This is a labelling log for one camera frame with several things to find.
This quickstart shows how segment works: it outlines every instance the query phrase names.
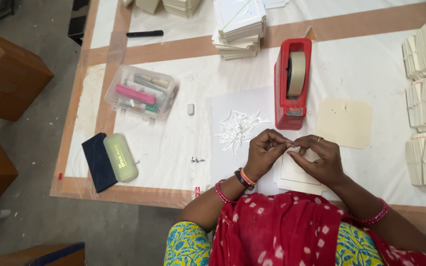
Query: red tape dispenser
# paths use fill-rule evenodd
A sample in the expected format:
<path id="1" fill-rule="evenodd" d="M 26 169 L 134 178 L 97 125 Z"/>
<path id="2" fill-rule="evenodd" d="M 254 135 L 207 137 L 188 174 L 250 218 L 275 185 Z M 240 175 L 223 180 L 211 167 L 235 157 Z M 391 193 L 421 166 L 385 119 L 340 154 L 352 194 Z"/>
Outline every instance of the red tape dispenser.
<path id="1" fill-rule="evenodd" d="M 307 114 L 311 40 L 285 40 L 274 67 L 275 127 L 299 130 Z"/>

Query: white paper shreds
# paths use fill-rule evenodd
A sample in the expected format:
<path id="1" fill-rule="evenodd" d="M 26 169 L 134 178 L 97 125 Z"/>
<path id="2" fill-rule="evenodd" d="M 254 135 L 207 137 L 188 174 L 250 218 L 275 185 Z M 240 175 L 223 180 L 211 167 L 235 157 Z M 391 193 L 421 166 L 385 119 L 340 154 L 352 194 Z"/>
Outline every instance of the white paper shreds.
<path id="1" fill-rule="evenodd" d="M 223 151 L 232 149 L 233 154 L 236 155 L 239 146 L 243 142 L 250 141 L 255 136 L 252 135 L 252 131 L 260 127 L 264 123 L 270 123 L 269 120 L 262 120 L 259 118 L 261 111 L 255 115 L 243 114 L 236 111 L 231 111 L 230 116 L 220 122 L 221 134 L 218 134 L 220 143 L 225 144 Z"/>

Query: woman's left hand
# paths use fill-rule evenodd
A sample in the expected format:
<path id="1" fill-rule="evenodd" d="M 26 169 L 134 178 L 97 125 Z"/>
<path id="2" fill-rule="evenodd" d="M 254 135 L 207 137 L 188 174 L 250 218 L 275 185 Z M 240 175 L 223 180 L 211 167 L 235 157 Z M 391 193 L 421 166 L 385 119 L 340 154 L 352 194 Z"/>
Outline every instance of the woman's left hand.
<path id="1" fill-rule="evenodd" d="M 266 129 L 249 143 L 248 162 L 244 173 L 253 182 L 265 175 L 275 161 L 290 147 L 292 141 L 274 129 Z"/>

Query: woman's right hand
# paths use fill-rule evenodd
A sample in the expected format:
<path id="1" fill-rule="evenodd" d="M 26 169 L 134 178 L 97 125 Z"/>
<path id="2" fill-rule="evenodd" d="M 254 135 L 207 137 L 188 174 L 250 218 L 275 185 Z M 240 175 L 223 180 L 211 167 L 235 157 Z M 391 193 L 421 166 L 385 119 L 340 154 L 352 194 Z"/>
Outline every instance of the woman's right hand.
<path id="1" fill-rule="evenodd" d="M 293 145 L 300 147 L 299 152 L 289 151 L 287 154 L 318 182 L 333 188 L 350 180 L 343 172 L 338 144 L 315 135 L 308 135 L 296 139 Z M 310 162 L 302 157 L 307 149 L 316 152 L 320 159 Z"/>

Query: bangle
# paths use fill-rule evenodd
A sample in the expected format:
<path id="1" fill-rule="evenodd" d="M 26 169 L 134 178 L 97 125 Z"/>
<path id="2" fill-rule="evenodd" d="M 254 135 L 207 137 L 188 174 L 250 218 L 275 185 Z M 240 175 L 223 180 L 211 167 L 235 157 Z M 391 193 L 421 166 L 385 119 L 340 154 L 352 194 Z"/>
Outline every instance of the bangle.
<path id="1" fill-rule="evenodd" d="M 387 203 L 382 199 L 379 198 L 382 201 L 382 210 L 380 213 L 378 213 L 376 216 L 365 219 L 365 220 L 358 220 L 356 218 L 353 218 L 359 225 L 370 225 L 373 223 L 377 223 L 379 220 L 381 220 L 388 212 L 389 212 L 389 206 Z"/>
<path id="2" fill-rule="evenodd" d="M 216 191 L 216 194 L 218 194 L 218 196 L 220 197 L 220 199 L 221 199 L 224 203 L 229 203 L 229 202 L 231 202 L 231 203 L 237 203 L 237 201 L 229 200 L 227 197 L 225 197 L 225 196 L 223 195 L 223 193 L 221 193 L 221 190 L 220 190 L 220 183 L 221 183 L 221 182 L 223 182 L 224 180 L 226 180 L 226 179 L 222 179 L 222 180 L 218 181 L 218 183 L 216 183 L 216 184 L 214 185 L 214 189 L 215 189 L 215 191 Z"/>
<path id="3" fill-rule="evenodd" d="M 244 168 L 241 168 L 241 177 L 244 179 L 246 183 L 249 185 L 256 185 L 256 182 L 252 182 L 251 179 L 249 179 L 246 174 L 244 173 Z"/>

